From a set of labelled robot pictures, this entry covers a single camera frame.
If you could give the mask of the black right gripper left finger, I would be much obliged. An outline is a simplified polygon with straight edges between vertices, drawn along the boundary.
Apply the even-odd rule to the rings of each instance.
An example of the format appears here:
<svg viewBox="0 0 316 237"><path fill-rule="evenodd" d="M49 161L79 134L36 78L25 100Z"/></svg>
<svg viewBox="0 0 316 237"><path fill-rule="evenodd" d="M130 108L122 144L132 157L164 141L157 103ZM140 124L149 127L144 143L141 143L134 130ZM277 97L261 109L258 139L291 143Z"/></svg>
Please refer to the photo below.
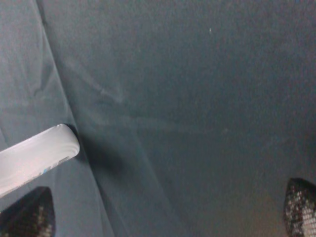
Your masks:
<svg viewBox="0 0 316 237"><path fill-rule="evenodd" d="M40 186L0 213L2 237L54 237L56 220L52 192Z"/></svg>

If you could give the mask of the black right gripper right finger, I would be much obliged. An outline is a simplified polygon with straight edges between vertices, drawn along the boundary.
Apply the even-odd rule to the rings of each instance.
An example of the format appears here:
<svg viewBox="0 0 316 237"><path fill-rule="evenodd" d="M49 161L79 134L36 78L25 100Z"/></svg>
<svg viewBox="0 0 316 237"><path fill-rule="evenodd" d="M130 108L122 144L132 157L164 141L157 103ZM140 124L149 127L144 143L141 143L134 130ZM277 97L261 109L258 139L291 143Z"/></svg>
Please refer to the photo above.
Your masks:
<svg viewBox="0 0 316 237"><path fill-rule="evenodd" d="M316 186L302 179L289 179L283 205L283 219L288 237L316 235Z"/></svg>

